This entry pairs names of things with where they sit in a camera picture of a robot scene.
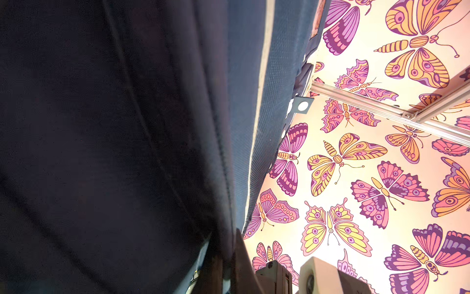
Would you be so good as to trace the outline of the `navy blue student backpack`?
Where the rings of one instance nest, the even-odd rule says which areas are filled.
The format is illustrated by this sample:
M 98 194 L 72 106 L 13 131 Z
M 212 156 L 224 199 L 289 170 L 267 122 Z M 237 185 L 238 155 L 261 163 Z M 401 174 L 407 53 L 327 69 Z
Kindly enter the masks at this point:
M 2 1 L 1 292 L 231 294 L 319 1 Z

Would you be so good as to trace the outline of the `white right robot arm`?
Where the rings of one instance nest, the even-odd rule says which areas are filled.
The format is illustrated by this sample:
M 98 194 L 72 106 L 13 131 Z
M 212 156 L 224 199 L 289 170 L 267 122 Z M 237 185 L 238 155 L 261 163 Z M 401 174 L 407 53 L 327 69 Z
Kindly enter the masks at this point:
M 291 273 L 278 262 L 256 272 L 248 258 L 241 232 L 236 232 L 236 247 L 231 262 L 232 294 L 292 294 Z M 319 258 L 312 257 L 301 267 L 299 294 L 370 294 L 368 284 Z

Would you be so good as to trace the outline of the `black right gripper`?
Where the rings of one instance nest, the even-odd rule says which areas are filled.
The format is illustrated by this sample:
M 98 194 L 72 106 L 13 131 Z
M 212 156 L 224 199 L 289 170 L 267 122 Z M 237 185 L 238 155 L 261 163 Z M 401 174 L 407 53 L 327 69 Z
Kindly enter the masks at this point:
M 244 240 L 239 229 L 235 235 L 235 249 L 231 261 L 232 294 L 292 294 L 292 275 L 278 261 L 268 262 L 264 268 L 252 269 Z

